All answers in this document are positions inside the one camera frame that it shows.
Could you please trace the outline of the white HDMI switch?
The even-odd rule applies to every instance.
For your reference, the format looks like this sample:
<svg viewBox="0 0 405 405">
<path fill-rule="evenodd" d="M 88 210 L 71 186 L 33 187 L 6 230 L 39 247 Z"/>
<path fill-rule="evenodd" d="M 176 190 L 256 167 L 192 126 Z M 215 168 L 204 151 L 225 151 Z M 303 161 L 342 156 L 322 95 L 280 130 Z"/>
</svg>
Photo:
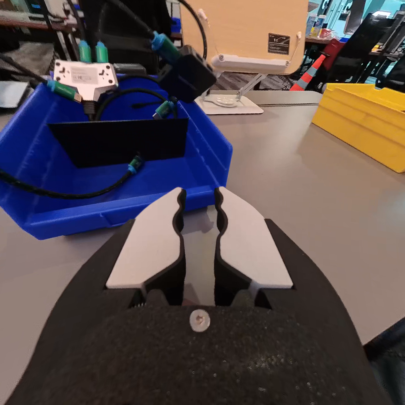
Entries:
<svg viewBox="0 0 405 405">
<path fill-rule="evenodd" d="M 83 101 L 98 102 L 106 92 L 118 88 L 118 80 L 111 63 L 85 63 L 57 59 L 53 78 L 75 88 Z"/>
</svg>

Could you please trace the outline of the yellow storage bin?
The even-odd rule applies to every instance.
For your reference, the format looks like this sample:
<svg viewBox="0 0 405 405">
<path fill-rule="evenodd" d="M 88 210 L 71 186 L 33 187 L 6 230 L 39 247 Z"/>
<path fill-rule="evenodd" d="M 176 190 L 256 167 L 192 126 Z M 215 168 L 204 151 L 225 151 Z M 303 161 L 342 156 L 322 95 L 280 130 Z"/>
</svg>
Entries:
<svg viewBox="0 0 405 405">
<path fill-rule="evenodd" d="M 396 173 L 405 171 L 405 94 L 327 84 L 312 123 Z"/>
</svg>

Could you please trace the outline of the blue storage bin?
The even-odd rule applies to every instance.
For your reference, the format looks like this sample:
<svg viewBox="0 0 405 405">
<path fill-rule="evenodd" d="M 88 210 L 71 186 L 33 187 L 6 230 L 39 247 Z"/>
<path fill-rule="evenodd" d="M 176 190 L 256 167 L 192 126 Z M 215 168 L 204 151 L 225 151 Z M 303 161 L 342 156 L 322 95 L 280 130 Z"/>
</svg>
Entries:
<svg viewBox="0 0 405 405">
<path fill-rule="evenodd" d="M 105 107 L 101 121 L 153 119 L 161 103 L 152 94 L 124 94 Z M 186 190 L 187 211 L 214 204 L 214 190 L 226 186 L 232 145 L 196 102 L 178 102 L 176 118 L 189 119 L 184 157 L 144 161 L 122 185 L 92 199 L 38 196 L 1 181 L 1 208 L 44 240 L 123 225 L 176 187 Z M 129 163 L 76 168 L 48 127 L 66 122 L 89 121 L 80 104 L 40 84 L 1 131 L 1 170 L 31 186 L 74 195 L 103 190 L 129 172 Z"/>
</svg>

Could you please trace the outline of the orange traffic cone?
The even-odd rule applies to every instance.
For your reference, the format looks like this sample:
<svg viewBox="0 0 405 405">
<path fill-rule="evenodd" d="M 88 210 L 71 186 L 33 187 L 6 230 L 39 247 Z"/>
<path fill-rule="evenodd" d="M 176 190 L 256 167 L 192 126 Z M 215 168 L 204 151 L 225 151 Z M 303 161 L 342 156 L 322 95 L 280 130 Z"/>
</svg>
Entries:
<svg viewBox="0 0 405 405">
<path fill-rule="evenodd" d="M 326 55 L 321 54 L 319 58 L 311 65 L 311 67 L 302 75 L 302 77 L 290 88 L 291 92 L 305 91 L 312 78 L 316 75 L 318 69 L 321 67 Z"/>
</svg>

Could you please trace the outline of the black HDMI hub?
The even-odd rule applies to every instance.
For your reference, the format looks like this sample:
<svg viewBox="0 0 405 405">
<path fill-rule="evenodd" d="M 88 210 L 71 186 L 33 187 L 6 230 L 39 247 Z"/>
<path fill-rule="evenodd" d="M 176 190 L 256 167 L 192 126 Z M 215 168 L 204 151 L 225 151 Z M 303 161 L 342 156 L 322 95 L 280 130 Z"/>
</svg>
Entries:
<svg viewBox="0 0 405 405">
<path fill-rule="evenodd" d="M 166 64 L 158 74 L 158 84 L 169 96 L 192 103 L 209 90 L 217 77 L 204 58 L 190 45 L 179 49 L 179 58 Z"/>
</svg>

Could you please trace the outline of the black bin divider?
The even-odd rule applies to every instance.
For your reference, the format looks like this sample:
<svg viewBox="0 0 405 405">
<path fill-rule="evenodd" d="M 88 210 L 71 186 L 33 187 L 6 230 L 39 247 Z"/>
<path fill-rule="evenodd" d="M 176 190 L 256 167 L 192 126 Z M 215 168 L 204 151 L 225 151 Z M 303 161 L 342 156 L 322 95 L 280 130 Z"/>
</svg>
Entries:
<svg viewBox="0 0 405 405">
<path fill-rule="evenodd" d="M 48 124 L 76 168 L 85 169 L 185 155 L 188 118 Z"/>
</svg>

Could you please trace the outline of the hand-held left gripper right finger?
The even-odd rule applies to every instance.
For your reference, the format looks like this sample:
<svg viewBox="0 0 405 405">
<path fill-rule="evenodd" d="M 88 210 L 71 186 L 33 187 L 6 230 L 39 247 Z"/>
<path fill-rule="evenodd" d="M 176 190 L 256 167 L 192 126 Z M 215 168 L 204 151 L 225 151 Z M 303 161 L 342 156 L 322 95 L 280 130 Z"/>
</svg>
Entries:
<svg viewBox="0 0 405 405">
<path fill-rule="evenodd" d="M 293 281 L 263 215 L 225 187 L 214 191 L 219 235 L 214 255 L 215 305 L 231 305 L 247 290 L 291 290 Z"/>
</svg>

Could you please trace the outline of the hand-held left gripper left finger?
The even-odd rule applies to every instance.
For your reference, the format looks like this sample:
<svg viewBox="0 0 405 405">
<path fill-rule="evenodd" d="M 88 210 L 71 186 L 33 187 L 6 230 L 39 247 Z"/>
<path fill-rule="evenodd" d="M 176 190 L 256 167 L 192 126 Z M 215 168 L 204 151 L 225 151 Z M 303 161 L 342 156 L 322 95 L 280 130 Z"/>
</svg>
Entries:
<svg viewBox="0 0 405 405">
<path fill-rule="evenodd" d="M 170 305 L 182 305 L 186 275 L 186 190 L 174 188 L 134 219 L 106 282 L 107 289 L 138 289 L 146 299 L 160 290 Z"/>
</svg>

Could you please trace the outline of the person's leg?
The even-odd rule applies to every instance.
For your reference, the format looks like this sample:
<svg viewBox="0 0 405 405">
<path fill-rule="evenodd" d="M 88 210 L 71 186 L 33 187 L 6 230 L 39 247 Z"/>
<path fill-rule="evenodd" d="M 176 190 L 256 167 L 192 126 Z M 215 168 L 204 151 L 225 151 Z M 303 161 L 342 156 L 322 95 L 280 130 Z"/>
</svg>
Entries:
<svg viewBox="0 0 405 405">
<path fill-rule="evenodd" d="M 392 404 L 405 403 L 405 319 L 364 345 L 364 351 L 379 388 Z"/>
</svg>

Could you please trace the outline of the wooden laptop stand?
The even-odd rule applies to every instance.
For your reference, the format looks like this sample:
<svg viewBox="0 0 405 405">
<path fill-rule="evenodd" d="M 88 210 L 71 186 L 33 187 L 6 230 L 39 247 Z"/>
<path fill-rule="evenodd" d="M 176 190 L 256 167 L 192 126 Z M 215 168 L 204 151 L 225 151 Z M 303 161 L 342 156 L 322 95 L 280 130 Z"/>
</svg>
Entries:
<svg viewBox="0 0 405 405">
<path fill-rule="evenodd" d="M 307 0 L 178 1 L 184 45 L 191 45 L 214 70 L 254 77 L 236 94 L 206 90 L 195 99 L 207 115 L 261 114 L 248 91 L 269 75 L 288 76 L 305 50 Z"/>
</svg>

